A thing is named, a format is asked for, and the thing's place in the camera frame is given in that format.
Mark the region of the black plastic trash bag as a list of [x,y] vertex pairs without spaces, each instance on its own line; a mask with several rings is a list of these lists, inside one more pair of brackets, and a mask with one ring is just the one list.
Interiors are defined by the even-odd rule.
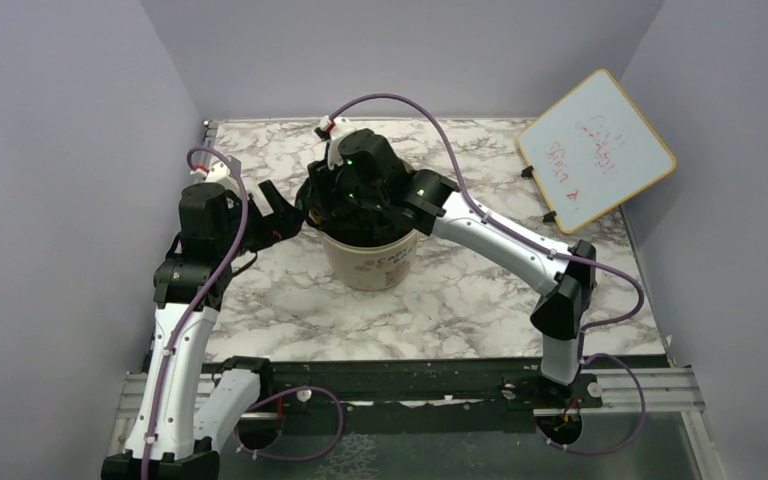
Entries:
[[362,248],[380,247],[394,243],[412,232],[409,228],[396,225],[384,214],[365,209],[353,209],[346,215],[323,217],[322,195],[315,192],[312,181],[320,181],[332,175],[325,160],[307,165],[307,178],[299,187],[295,207],[307,214],[305,224],[332,239]]

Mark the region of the beige round trash bin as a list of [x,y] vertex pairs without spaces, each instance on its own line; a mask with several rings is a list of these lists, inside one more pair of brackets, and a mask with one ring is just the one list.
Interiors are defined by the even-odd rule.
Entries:
[[[322,195],[323,217],[330,219],[346,215],[353,209],[363,209],[351,207],[347,213],[341,215],[326,211],[325,182],[336,177],[334,170],[329,171],[333,171],[333,174],[324,180],[312,181],[315,192]],[[411,262],[416,256],[419,234],[412,230],[394,243],[372,248],[352,247],[320,232],[319,238],[338,280],[356,290],[381,291],[394,287],[406,278]]]

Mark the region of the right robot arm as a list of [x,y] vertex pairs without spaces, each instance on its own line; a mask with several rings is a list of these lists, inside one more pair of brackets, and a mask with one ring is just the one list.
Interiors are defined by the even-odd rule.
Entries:
[[307,173],[308,209],[321,231],[341,243],[378,247],[418,232],[454,242],[523,280],[540,296],[530,316],[543,342],[538,396],[560,407],[576,395],[581,320],[595,286],[593,245],[540,238],[469,201],[454,180],[414,169],[370,129],[329,141]]

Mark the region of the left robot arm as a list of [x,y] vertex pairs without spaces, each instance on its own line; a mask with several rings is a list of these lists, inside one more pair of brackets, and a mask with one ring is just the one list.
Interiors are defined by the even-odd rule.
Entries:
[[247,407],[273,401],[265,359],[246,359],[222,376],[203,412],[196,408],[207,343],[231,263],[296,236],[304,213],[271,181],[259,189],[272,208],[263,215],[252,195],[219,183],[186,187],[178,204],[180,230],[153,275],[154,344],[137,418],[121,452],[102,464],[103,479],[216,479],[220,452]]

